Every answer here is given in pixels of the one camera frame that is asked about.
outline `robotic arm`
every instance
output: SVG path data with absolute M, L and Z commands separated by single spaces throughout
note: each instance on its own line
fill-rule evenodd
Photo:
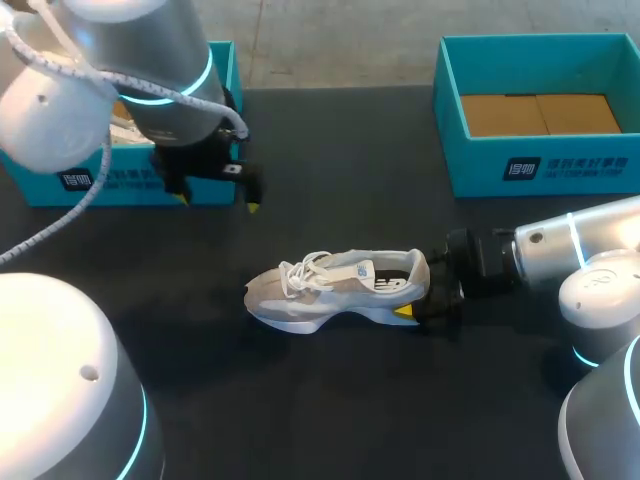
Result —
M 239 183 L 249 204 L 261 202 L 260 172 L 231 160 L 248 130 L 190 1 L 31 4 L 40 15 L 0 2 L 0 147 L 14 161 L 43 173 L 84 161 L 119 96 L 154 142 L 168 193 L 189 203 L 186 179 L 199 177 Z
M 639 247 L 640 196 L 489 237 L 458 230 L 447 238 L 443 259 L 467 299 L 564 279 L 559 303 L 573 351 L 594 369 L 558 421 L 571 480 L 640 478 Z

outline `cable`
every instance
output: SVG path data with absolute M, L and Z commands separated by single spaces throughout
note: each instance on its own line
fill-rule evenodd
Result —
M 47 228 L 39 231 L 31 238 L 25 240 L 24 242 L 16 245 L 11 250 L 0 255 L 0 265 L 12 260 L 17 257 L 21 253 L 24 253 L 29 248 L 33 247 L 36 243 L 40 243 L 46 238 L 50 237 L 58 230 L 63 227 L 66 227 L 73 220 L 78 218 L 82 212 L 84 212 L 89 204 L 93 201 L 93 199 L 100 193 L 104 183 L 107 180 L 107 174 L 109 173 L 109 168 L 111 168 L 111 137 L 107 134 L 105 142 L 102 144 L 102 160 L 100 162 L 100 170 L 98 172 L 98 177 L 91 188 L 87 191 L 82 200 L 78 202 L 78 204 L 69 210 L 62 218 L 58 221 L 52 223 Z
M 29 62 L 32 62 L 38 66 L 46 68 L 47 70 L 58 73 L 60 75 L 74 77 L 81 80 L 89 79 L 89 76 L 86 72 L 74 67 L 69 67 L 51 61 L 40 52 L 32 49 L 16 33 L 15 26 L 13 24 L 7 25 L 5 34 L 7 40 L 9 40 L 9 43 L 11 44 L 11 47 Z M 233 123 L 233 126 L 235 127 L 235 134 L 238 139 L 244 140 L 249 137 L 249 128 L 247 127 L 247 124 L 244 123 L 244 120 L 242 120 L 242 117 L 240 117 L 240 115 L 238 115 L 235 110 L 225 105 L 202 100 L 199 98 L 189 97 L 187 95 L 183 95 L 178 91 L 171 90 L 156 83 L 132 77 L 130 75 L 123 75 L 121 73 L 105 71 L 98 71 L 98 73 L 103 79 L 112 84 L 119 85 L 121 87 L 133 88 L 135 90 L 150 93 L 158 97 L 169 98 L 174 102 L 180 103 L 182 105 L 187 105 L 189 107 L 197 108 L 199 110 L 204 110 L 207 112 L 213 112 L 223 117 L 227 117 L 231 121 L 231 123 Z

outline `cardboard box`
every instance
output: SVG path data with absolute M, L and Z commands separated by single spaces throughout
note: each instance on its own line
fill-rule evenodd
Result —
M 640 192 L 626 34 L 444 37 L 433 96 L 458 197 Z
M 220 81 L 232 93 L 236 106 L 242 111 L 242 85 L 232 42 L 210 43 Z M 109 180 L 95 198 L 92 206 L 183 206 L 173 195 L 164 191 L 162 179 L 155 174 L 149 158 L 149 145 L 114 145 Z M 237 160 L 238 146 L 232 150 Z M 72 207 L 89 189 L 100 168 L 102 149 L 87 161 L 57 175 L 33 173 L 0 151 L 0 162 L 32 207 Z M 235 200 L 235 185 L 200 178 L 190 178 L 193 205 L 230 205 Z
M 622 133 L 604 95 L 463 95 L 472 137 Z

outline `white cable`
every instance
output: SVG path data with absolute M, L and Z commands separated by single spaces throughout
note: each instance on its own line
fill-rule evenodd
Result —
M 13 24 L 7 25 L 5 33 L 7 40 L 9 40 L 9 43 L 11 44 L 13 49 L 29 62 L 32 62 L 38 66 L 61 75 L 75 77 L 78 79 L 88 79 L 88 75 L 86 72 L 77 68 L 53 62 L 47 59 L 40 52 L 32 49 L 16 33 L 15 26 Z M 140 90 L 152 95 L 156 95 L 158 97 L 168 98 L 182 105 L 187 105 L 199 110 L 213 112 L 223 117 L 227 117 L 231 121 L 231 123 L 233 123 L 235 134 L 240 140 L 244 140 L 249 137 L 249 128 L 247 127 L 247 124 L 244 123 L 244 120 L 242 120 L 242 117 L 240 117 L 240 115 L 238 115 L 235 110 L 225 105 L 221 105 L 215 102 L 209 102 L 207 100 L 202 100 L 199 98 L 189 97 L 175 90 L 171 90 L 153 82 L 142 80 L 140 78 L 132 77 L 129 75 L 105 71 L 98 71 L 98 73 L 103 79 L 112 84 L 120 85 L 121 87 L 133 88 L 135 90 Z
M 25 240 L 19 245 L 16 245 L 15 247 L 13 247 L 11 250 L 0 255 L 0 265 L 17 257 L 24 251 L 33 247 L 36 243 L 40 243 L 44 239 L 50 237 L 51 235 L 56 233 L 58 230 L 60 230 L 63 227 L 66 227 L 70 222 L 72 222 L 78 216 L 80 216 L 80 214 L 87 209 L 87 207 L 96 197 L 96 195 L 100 193 L 100 190 L 102 190 L 102 187 L 105 181 L 107 180 L 107 174 L 109 173 L 110 167 L 111 167 L 111 137 L 107 134 L 107 138 L 105 142 L 102 144 L 102 160 L 100 162 L 100 171 L 98 172 L 98 177 L 93 182 L 93 185 L 91 186 L 91 188 L 89 188 L 85 196 L 82 197 L 82 200 L 80 200 L 75 207 L 69 210 L 58 221 L 52 223 L 44 230 L 39 231 L 31 238 Z
M 84 59 L 80 49 L 73 43 L 73 40 L 69 38 L 60 23 L 58 23 L 46 0 L 28 0 L 28 3 L 31 8 L 40 14 L 44 23 L 49 27 L 49 30 L 51 30 L 51 33 L 53 33 L 56 40 L 62 45 L 62 48 L 67 51 L 80 69 L 87 74 L 87 77 L 98 88 L 98 91 L 105 94 L 109 100 L 115 101 L 115 99 L 118 98 L 117 90 L 102 78 L 100 72 L 93 68 L 93 65 Z

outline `black table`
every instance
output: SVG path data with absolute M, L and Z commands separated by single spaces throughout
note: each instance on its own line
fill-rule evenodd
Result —
M 575 381 L 556 296 L 468 304 L 458 343 L 357 315 L 311 336 L 248 317 L 243 285 L 281 260 L 441 247 L 614 197 L 454 200 L 431 89 L 249 91 L 255 216 L 97 209 L 5 271 L 65 280 L 106 312 L 156 406 L 171 479 L 563 479 L 556 422 Z M 0 177 L 2 245 L 60 210 Z

